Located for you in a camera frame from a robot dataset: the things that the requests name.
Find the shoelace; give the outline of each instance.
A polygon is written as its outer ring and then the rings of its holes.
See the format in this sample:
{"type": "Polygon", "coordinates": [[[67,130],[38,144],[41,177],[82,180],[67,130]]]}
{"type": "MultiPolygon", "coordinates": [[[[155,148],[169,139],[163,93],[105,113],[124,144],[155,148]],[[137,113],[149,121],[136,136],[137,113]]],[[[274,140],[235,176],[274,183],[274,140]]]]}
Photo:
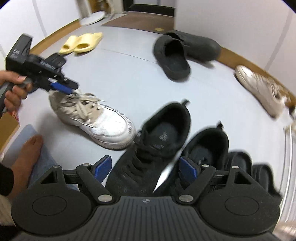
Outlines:
{"type": "Polygon", "coordinates": [[[170,188],[170,195],[172,196],[179,196],[184,190],[184,181],[182,182],[181,181],[181,178],[182,178],[182,173],[181,172],[178,172],[178,177],[176,178],[175,180],[175,186],[172,185],[170,188]]]}
{"type": "Polygon", "coordinates": [[[290,101],[289,92],[286,89],[284,89],[282,86],[278,85],[274,81],[274,79],[266,78],[258,73],[254,73],[254,74],[255,74],[256,79],[261,80],[261,81],[267,83],[268,85],[270,85],[274,95],[279,96],[279,99],[281,99],[281,100],[284,99],[284,103],[286,103],[287,101],[288,102],[290,101]]]}
{"type": "Polygon", "coordinates": [[[102,113],[101,101],[94,94],[82,94],[80,90],[75,90],[73,94],[65,96],[59,105],[66,114],[78,116],[83,121],[90,119],[92,124],[102,113]]]}
{"type": "Polygon", "coordinates": [[[146,170],[150,168],[152,162],[162,162],[164,159],[169,159],[173,157],[173,152],[170,150],[160,151],[153,149],[152,147],[148,147],[142,144],[138,140],[138,138],[136,138],[134,142],[137,152],[141,152],[141,159],[145,159],[145,162],[141,161],[137,157],[137,153],[134,152],[127,166],[123,167],[123,171],[136,182],[140,182],[142,180],[146,170]]]}

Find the black sneaker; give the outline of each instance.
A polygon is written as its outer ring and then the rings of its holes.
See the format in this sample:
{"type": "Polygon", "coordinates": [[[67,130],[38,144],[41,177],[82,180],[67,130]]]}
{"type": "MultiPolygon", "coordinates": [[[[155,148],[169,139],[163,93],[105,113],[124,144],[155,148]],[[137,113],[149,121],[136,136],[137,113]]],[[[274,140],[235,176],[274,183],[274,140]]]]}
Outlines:
{"type": "Polygon", "coordinates": [[[270,166],[257,164],[253,165],[252,168],[252,178],[280,204],[282,197],[274,188],[274,177],[270,166]]]}
{"type": "Polygon", "coordinates": [[[215,60],[221,53],[221,46],[213,39],[187,34],[177,30],[169,31],[166,34],[180,40],[186,54],[198,61],[207,62],[215,60]]]}
{"type": "Polygon", "coordinates": [[[201,173],[200,165],[181,156],[168,178],[155,190],[153,196],[179,196],[201,173]]]}
{"type": "Polygon", "coordinates": [[[186,141],[190,129],[187,102],[165,106],[143,125],[107,179],[106,188],[115,197],[152,195],[162,170],[186,141]]]}
{"type": "Polygon", "coordinates": [[[199,132],[184,148],[181,156],[186,156],[198,165],[210,165],[224,170],[229,141],[221,123],[215,128],[199,132]]]}
{"type": "Polygon", "coordinates": [[[250,156],[243,151],[232,151],[228,153],[224,170],[230,171],[232,166],[238,166],[250,176],[252,175],[252,160],[250,156]]]}
{"type": "Polygon", "coordinates": [[[169,79],[183,80],[190,74],[190,67],[180,40],[168,35],[159,37],[154,44],[153,54],[169,79]]]}
{"type": "Polygon", "coordinates": [[[207,164],[217,170],[224,170],[229,141],[222,127],[219,123],[216,128],[207,128],[196,134],[184,148],[181,158],[166,181],[155,190],[153,196],[178,196],[193,182],[190,178],[192,172],[194,169],[200,170],[201,165],[207,164]],[[191,168],[182,168],[184,163],[191,168]]]}

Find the black slide sandal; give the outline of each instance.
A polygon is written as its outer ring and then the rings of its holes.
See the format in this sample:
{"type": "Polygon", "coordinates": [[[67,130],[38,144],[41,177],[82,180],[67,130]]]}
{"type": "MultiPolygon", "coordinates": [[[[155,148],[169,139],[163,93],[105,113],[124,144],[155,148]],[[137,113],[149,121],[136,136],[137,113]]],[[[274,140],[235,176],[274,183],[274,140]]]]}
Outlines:
{"type": "Polygon", "coordinates": [[[180,40],[168,35],[159,37],[154,44],[153,54],[169,79],[180,81],[190,74],[190,66],[180,40]]]}
{"type": "Polygon", "coordinates": [[[215,60],[221,53],[221,46],[213,39],[172,30],[167,35],[182,41],[188,56],[200,61],[215,60]]]}

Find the fingernail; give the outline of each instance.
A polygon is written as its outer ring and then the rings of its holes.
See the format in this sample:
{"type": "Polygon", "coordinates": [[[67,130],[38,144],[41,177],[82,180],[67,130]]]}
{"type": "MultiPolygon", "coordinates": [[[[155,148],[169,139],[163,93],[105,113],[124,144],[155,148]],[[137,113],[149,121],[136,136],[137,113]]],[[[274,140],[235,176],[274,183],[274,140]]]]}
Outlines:
{"type": "Polygon", "coordinates": [[[23,81],[23,80],[25,80],[26,79],[26,76],[20,76],[19,78],[18,78],[18,80],[20,80],[20,81],[23,81]]]}

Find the table surface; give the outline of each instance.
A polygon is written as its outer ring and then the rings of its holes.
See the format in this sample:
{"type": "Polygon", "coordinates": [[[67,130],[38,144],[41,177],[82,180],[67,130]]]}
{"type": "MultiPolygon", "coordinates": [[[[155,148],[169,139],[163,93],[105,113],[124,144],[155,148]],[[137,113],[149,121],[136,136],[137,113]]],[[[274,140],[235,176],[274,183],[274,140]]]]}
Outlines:
{"type": "MultiPolygon", "coordinates": [[[[269,163],[279,187],[285,153],[283,128],[291,123],[286,109],[278,120],[272,119],[260,103],[236,80],[234,71],[219,62],[201,65],[189,61],[187,81],[169,80],[153,56],[156,33],[127,28],[102,27],[99,22],[83,26],[60,39],[41,56],[59,51],[70,35],[103,32],[98,46],[79,56],[66,56],[65,75],[93,93],[106,105],[126,114],[137,129],[159,108],[171,101],[188,99],[192,124],[187,142],[201,129],[224,125],[229,150],[247,151],[253,163],[269,163]]],[[[20,129],[28,124],[43,135],[44,143],[63,169],[82,163],[95,163],[104,155],[113,166],[124,151],[106,150],[75,126],[62,123],[51,110],[48,94],[37,90],[23,101],[19,112],[20,129]]]]}

